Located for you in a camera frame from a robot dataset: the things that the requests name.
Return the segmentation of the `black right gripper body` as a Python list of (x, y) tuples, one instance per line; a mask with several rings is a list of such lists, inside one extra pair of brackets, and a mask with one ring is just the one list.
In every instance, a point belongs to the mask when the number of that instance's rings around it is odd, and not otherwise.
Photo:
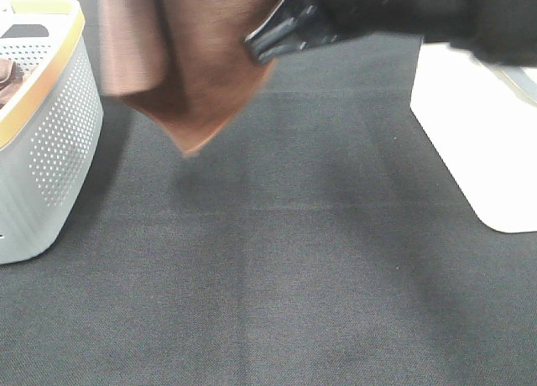
[(359, 14), (368, 0), (279, 0), (243, 43), (264, 65), (291, 53), (312, 50), (363, 36)]

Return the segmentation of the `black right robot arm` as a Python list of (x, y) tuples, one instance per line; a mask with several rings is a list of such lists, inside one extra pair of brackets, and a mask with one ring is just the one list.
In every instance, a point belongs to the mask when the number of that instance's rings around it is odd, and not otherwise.
[(536, 0), (279, 0), (244, 44), (265, 64), (375, 32), (448, 43), (493, 65), (536, 65)]

